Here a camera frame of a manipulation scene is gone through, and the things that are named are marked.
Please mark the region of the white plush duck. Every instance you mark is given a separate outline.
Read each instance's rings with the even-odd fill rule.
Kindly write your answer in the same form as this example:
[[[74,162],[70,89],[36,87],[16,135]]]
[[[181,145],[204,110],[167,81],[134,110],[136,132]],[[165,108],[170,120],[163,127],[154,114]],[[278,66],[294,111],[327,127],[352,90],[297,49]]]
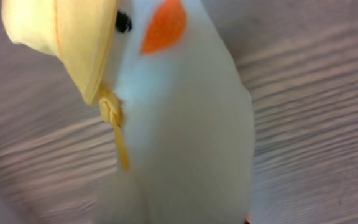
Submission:
[[[1,17],[113,127],[95,223],[249,222],[252,99],[201,1],[8,0]]]

